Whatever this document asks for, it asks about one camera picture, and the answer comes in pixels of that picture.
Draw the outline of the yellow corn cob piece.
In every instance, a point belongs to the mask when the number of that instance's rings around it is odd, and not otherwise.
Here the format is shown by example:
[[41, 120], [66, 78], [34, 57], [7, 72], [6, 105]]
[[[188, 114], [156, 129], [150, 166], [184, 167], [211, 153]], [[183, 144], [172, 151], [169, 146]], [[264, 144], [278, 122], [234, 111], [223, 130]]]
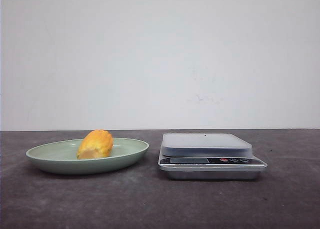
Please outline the yellow corn cob piece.
[[76, 157], [83, 159], [98, 159], [109, 157], [113, 149], [113, 137], [107, 130], [91, 131], [78, 147]]

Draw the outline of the silver digital kitchen scale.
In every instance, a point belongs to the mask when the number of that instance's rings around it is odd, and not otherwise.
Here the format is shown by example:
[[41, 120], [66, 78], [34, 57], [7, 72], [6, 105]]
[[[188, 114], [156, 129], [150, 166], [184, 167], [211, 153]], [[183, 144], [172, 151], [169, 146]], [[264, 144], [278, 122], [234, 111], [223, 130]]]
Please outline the silver digital kitchen scale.
[[254, 180], [268, 167], [230, 133], [165, 133], [158, 166], [174, 180]]

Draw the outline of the green oval plate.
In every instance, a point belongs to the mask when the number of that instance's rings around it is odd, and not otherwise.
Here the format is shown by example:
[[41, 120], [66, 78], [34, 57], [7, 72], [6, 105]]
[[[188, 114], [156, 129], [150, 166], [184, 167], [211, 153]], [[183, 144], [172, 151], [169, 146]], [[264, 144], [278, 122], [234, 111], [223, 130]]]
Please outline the green oval plate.
[[143, 158], [149, 149], [145, 141], [115, 137], [110, 156], [78, 159], [81, 139], [51, 142], [29, 149], [26, 156], [30, 163], [44, 172], [61, 175], [89, 175], [111, 172], [129, 167]]

